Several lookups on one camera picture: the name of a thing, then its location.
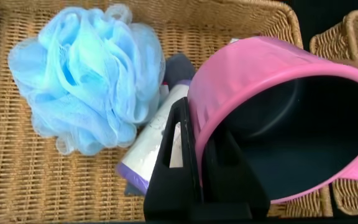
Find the white bottle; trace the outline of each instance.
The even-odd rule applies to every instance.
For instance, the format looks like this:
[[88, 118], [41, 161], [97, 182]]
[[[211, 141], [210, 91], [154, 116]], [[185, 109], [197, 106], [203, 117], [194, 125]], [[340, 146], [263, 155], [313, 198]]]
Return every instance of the white bottle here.
[[[156, 115], [147, 124], [137, 137], [135, 143], [128, 150], [122, 161], [117, 165], [116, 171], [123, 178], [143, 193], [149, 187], [155, 161], [160, 149], [163, 131], [167, 123], [172, 104], [187, 96], [189, 80], [177, 83], [169, 92], [167, 99], [158, 109]], [[173, 137], [173, 149], [170, 167], [181, 167], [183, 165], [180, 144], [180, 125], [175, 127]]]

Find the pink plastic cup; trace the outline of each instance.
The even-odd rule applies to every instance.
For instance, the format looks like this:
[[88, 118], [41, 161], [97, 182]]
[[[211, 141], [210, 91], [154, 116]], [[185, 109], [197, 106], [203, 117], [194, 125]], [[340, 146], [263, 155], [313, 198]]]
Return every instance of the pink plastic cup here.
[[354, 67], [281, 40], [253, 37], [212, 55], [197, 71], [188, 101], [198, 170], [208, 139], [224, 123], [272, 203], [338, 178], [358, 180]]

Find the woven basket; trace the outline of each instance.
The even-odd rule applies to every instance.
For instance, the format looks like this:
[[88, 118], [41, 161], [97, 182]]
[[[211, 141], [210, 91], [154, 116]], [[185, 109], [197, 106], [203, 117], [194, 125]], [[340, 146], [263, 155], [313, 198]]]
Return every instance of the woven basket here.
[[[352, 11], [326, 32], [310, 42], [311, 53], [328, 59], [350, 59], [358, 63], [358, 11]], [[333, 183], [334, 198], [348, 215], [358, 215], [358, 181], [337, 180]]]
[[[61, 156], [54, 139], [33, 132], [31, 112], [7, 66], [9, 50], [65, 6], [100, 7], [102, 0], [0, 1], [0, 222], [142, 220], [143, 198], [125, 197], [114, 166], [126, 149], [94, 157]], [[267, 35], [302, 48], [298, 21], [285, 4], [252, 0], [127, 1], [136, 21], [154, 27], [166, 57], [184, 52], [196, 68], [235, 38]], [[275, 217], [330, 214], [327, 189], [272, 206]]]

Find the mesh sponge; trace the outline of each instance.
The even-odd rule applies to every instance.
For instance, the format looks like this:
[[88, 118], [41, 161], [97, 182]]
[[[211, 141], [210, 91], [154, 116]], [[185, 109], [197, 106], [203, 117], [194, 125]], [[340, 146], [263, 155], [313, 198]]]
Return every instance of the mesh sponge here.
[[153, 28], [133, 24], [123, 4], [68, 7], [8, 57], [20, 94], [43, 137], [62, 154], [127, 147], [152, 118], [165, 61]]

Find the woven texture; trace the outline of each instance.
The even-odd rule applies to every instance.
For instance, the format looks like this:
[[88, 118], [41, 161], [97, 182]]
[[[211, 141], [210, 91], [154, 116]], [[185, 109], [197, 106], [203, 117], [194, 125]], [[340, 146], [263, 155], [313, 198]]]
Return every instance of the woven texture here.
[[[342, 23], [314, 36], [310, 50], [320, 57], [358, 63], [358, 11], [349, 13]], [[340, 179], [333, 183], [333, 188], [339, 209], [348, 215], [358, 215], [358, 181]]]
[[[33, 132], [31, 112], [7, 66], [9, 50], [38, 31], [65, 6], [100, 7], [97, 0], [0, 1], [0, 223], [142, 220], [142, 197], [125, 197], [114, 166], [126, 149], [94, 157], [61, 156], [54, 139]], [[166, 57], [185, 53], [198, 68], [235, 38], [268, 35], [302, 47], [298, 21], [286, 5], [270, 1], [141, 1], [127, 3], [134, 20], [154, 27]], [[327, 188], [272, 205], [274, 217], [332, 214]]]
[[328, 59], [351, 59], [358, 63], [358, 11], [352, 11], [343, 22], [311, 39], [313, 54]]

